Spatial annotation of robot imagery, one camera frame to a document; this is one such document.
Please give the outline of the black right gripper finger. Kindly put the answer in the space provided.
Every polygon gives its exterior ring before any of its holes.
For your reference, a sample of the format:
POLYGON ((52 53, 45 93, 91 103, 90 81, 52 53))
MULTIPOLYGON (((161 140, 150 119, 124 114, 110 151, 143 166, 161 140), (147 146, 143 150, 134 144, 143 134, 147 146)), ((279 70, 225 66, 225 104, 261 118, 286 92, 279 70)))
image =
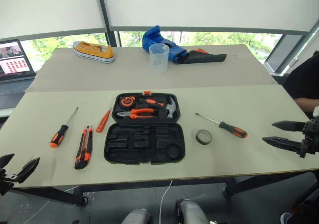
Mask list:
POLYGON ((299 155, 302 152, 301 151, 302 144, 300 142, 292 141, 292 140, 277 137, 277 136, 262 137, 262 140, 266 142, 267 144, 279 149, 292 151, 299 155))
POLYGON ((298 121, 283 120, 283 121, 278 121, 278 122, 272 123, 272 126, 277 127, 281 130, 285 130, 285 131, 302 132, 304 129, 305 123, 298 122, 298 121))

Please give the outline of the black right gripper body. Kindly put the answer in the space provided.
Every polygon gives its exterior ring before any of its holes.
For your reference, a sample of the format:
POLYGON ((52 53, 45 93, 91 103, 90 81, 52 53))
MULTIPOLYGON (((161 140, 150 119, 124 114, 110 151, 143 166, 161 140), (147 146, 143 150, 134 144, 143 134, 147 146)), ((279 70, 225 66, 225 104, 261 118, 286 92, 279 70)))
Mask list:
POLYGON ((319 122, 311 119, 305 123, 302 132, 305 137, 302 140, 300 157, 305 158, 307 153, 315 155, 319 151, 319 122))

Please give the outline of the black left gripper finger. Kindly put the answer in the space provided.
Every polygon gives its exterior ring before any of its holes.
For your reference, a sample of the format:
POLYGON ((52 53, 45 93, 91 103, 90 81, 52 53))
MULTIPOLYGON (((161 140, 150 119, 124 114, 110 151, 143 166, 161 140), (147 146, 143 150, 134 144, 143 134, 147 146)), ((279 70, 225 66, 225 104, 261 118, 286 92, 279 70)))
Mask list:
POLYGON ((7 154, 0 157, 0 169, 4 169, 4 167, 11 161, 11 159, 14 157, 13 154, 7 154))
POLYGON ((17 178, 15 179, 18 183, 23 183, 37 168, 39 164, 40 158, 37 157, 29 161, 22 170, 17 174, 17 178))

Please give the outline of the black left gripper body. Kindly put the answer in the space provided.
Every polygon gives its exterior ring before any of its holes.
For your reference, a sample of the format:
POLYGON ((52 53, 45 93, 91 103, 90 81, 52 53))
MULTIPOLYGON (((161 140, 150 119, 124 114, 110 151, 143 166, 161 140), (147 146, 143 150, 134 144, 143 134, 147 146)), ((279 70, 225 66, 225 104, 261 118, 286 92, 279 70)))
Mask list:
POLYGON ((13 186, 14 182, 17 182, 18 175, 7 175, 5 169, 0 169, 0 195, 4 196, 13 186))

